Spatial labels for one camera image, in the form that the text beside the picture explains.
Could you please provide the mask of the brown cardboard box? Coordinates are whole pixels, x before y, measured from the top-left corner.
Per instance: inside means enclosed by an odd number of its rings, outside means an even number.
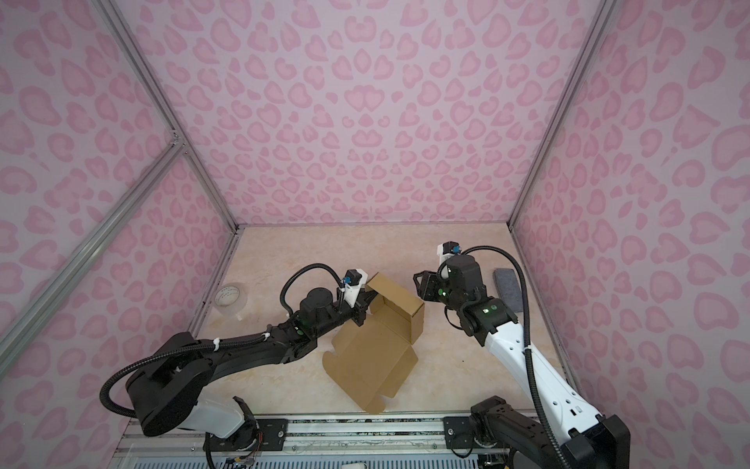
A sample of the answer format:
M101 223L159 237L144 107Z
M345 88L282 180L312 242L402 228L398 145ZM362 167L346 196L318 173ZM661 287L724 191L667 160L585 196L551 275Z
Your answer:
M344 324L322 366L361 410L380 414L418 363L413 345L424 330L425 304L381 273L365 291L375 298L363 325Z

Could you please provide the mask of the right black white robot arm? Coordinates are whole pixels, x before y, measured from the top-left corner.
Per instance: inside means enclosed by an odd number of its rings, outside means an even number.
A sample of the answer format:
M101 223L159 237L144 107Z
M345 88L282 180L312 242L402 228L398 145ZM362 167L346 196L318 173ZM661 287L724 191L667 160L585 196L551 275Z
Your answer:
M509 449L538 468L627 468L631 433L616 415L605 415L576 392L531 341L529 288L520 263L513 266L521 312L488 294L475 248L449 255L437 271L413 277L417 296L457 314L459 328L511 372L529 396L535 417L514 410L499 397L470 410L473 438Z

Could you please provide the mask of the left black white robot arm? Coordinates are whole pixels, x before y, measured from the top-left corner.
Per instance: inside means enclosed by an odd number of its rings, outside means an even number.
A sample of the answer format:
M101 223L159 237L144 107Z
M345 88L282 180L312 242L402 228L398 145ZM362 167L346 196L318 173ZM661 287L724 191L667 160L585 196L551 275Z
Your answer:
M345 322L362 326L377 296L365 289L350 305L317 287L292 318L264 332L221 339L218 344L189 332L173 336L126 374L126 391L144 435L160 436L182 427L208 384L255 367L299 361L318 347L318 338Z

